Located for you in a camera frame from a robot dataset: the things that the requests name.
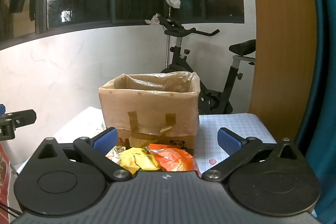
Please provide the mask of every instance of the blue gripper pad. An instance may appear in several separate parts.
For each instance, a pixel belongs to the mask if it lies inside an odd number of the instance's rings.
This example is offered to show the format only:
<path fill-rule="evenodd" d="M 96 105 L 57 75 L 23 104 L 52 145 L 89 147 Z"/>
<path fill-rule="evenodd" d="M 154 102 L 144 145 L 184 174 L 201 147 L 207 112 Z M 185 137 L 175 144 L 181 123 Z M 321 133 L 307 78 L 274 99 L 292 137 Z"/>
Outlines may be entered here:
<path fill-rule="evenodd" d="M 5 114 L 5 112 L 6 112 L 5 106 L 3 104 L 0 104 L 0 115 Z"/>
<path fill-rule="evenodd" d="M 95 139 L 93 148 L 104 156 L 110 152 L 110 150 L 117 145 L 118 131 L 115 128 L 108 128 L 101 133 L 101 137 Z"/>
<path fill-rule="evenodd" d="M 217 142 L 231 156 L 243 147 L 246 140 L 227 128 L 220 128 L 217 133 Z"/>

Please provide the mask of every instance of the snack wrapper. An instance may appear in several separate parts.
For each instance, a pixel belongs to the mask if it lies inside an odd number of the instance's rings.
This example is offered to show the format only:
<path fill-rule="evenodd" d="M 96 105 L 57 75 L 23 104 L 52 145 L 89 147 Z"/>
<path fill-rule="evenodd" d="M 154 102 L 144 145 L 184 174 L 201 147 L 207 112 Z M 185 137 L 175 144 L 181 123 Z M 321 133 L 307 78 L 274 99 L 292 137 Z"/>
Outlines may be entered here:
<path fill-rule="evenodd" d="M 132 173 L 132 175 L 140 168 L 146 171 L 155 171 L 160 169 L 160 165 L 155 157 L 147 154 L 143 148 L 135 148 L 125 150 L 120 155 L 120 166 Z"/>
<path fill-rule="evenodd" d="M 166 171 L 196 171 L 201 175 L 195 158 L 175 145 L 150 144 L 148 149 Z"/>
<path fill-rule="evenodd" d="M 115 146 L 113 147 L 110 152 L 106 154 L 106 158 L 113 161 L 116 164 L 120 163 L 120 154 L 126 150 L 125 146 Z"/>

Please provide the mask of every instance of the screw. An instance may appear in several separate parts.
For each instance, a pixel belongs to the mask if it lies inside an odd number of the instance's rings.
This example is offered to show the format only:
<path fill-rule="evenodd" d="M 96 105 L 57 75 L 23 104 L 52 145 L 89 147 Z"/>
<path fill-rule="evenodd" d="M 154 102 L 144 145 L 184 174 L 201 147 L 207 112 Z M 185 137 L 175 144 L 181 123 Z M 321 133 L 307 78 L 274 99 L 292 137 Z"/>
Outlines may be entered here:
<path fill-rule="evenodd" d="M 113 172 L 113 175 L 118 178 L 118 179 L 125 179 L 126 177 L 128 177 L 130 174 L 130 172 L 128 172 L 127 170 L 123 170 L 123 169 L 119 169 Z"/>
<path fill-rule="evenodd" d="M 204 175 L 210 179 L 219 179 L 222 173 L 218 170 L 207 170 Z"/>
<path fill-rule="evenodd" d="M 165 180 L 169 180 L 169 179 L 171 179 L 171 175 L 163 175 L 162 176 Z"/>

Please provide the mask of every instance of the orange snack bag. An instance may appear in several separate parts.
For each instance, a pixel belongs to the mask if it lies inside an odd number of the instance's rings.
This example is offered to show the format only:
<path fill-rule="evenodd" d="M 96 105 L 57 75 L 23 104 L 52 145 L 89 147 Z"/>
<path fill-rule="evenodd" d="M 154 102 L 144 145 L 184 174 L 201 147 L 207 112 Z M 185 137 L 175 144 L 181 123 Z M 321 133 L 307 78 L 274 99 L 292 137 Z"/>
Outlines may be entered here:
<path fill-rule="evenodd" d="M 151 143 L 148 148 L 166 171 L 197 171 L 200 175 L 195 158 L 177 146 Z"/>

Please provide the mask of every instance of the circular pad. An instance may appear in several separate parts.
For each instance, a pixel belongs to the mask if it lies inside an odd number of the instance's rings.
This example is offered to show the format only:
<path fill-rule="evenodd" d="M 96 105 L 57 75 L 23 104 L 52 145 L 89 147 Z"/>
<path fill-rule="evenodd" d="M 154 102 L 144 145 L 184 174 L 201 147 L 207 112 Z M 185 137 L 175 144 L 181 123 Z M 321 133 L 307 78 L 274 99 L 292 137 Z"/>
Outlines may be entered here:
<path fill-rule="evenodd" d="M 317 178 L 284 159 L 240 167 L 231 175 L 228 188 L 243 206 L 278 217 L 311 211 L 320 196 Z"/>
<path fill-rule="evenodd" d="M 105 189 L 101 172 L 87 164 L 56 159 L 26 166 L 17 177 L 14 194 L 23 210 L 67 215 L 88 208 L 101 197 Z"/>
<path fill-rule="evenodd" d="M 74 188 L 77 184 L 77 177 L 70 172 L 54 171 L 40 177 L 37 184 L 47 193 L 60 194 Z"/>

